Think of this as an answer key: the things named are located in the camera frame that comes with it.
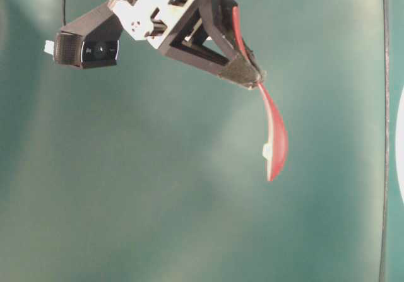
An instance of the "black camera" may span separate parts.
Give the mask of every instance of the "black camera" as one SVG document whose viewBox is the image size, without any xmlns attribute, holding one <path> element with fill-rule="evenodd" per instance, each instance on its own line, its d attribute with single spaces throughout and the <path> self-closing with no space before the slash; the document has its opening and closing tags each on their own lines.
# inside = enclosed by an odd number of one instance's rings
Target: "black camera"
<svg viewBox="0 0 404 282">
<path fill-rule="evenodd" d="M 104 3 L 61 28 L 54 60 L 81 69 L 115 66 L 122 30 L 118 17 Z"/>
</svg>

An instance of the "camera lens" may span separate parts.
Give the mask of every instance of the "camera lens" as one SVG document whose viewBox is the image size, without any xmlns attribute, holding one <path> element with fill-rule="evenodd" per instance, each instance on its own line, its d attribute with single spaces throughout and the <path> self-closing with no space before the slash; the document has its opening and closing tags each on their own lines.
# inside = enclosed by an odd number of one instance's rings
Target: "camera lens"
<svg viewBox="0 0 404 282">
<path fill-rule="evenodd" d="M 98 42 L 94 46 L 94 58 L 97 60 L 104 59 L 108 53 L 108 46 L 105 42 Z"/>
</svg>

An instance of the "black cable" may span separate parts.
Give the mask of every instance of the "black cable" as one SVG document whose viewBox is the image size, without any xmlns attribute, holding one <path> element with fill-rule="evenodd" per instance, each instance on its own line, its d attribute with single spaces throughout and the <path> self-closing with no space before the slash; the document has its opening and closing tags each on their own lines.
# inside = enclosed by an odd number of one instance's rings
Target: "black cable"
<svg viewBox="0 0 404 282">
<path fill-rule="evenodd" d="M 62 22 L 66 25 L 66 0 L 62 0 Z"/>
</svg>

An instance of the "white bracket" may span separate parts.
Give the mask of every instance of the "white bracket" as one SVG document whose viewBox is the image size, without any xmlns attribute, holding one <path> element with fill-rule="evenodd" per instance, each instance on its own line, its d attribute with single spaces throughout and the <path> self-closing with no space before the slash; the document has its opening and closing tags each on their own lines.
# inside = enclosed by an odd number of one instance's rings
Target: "white bracket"
<svg viewBox="0 0 404 282">
<path fill-rule="evenodd" d="M 183 6 L 173 5 L 174 1 L 137 0 L 132 6 L 126 0 L 118 0 L 109 5 L 130 36 L 135 40 L 147 40 L 158 49 L 194 0 L 187 0 Z M 167 28 L 161 35 L 151 36 L 154 31 L 152 16 L 157 10 L 154 19 L 161 20 Z"/>
</svg>

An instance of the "teal wall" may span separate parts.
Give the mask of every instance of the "teal wall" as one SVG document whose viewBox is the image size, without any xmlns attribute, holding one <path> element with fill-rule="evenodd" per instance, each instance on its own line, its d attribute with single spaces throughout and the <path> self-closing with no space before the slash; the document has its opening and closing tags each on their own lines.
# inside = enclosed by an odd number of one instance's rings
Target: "teal wall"
<svg viewBox="0 0 404 282">
<path fill-rule="evenodd" d="M 383 0 L 238 2 L 289 133 L 272 184 L 257 91 L 128 35 L 56 66 L 61 0 L 0 0 L 1 281 L 378 281 Z"/>
<path fill-rule="evenodd" d="M 404 0 L 389 0 L 390 33 L 390 178 L 388 192 L 388 281 L 404 281 L 404 204 L 397 182 L 395 162 L 396 118 L 404 88 Z"/>
</svg>

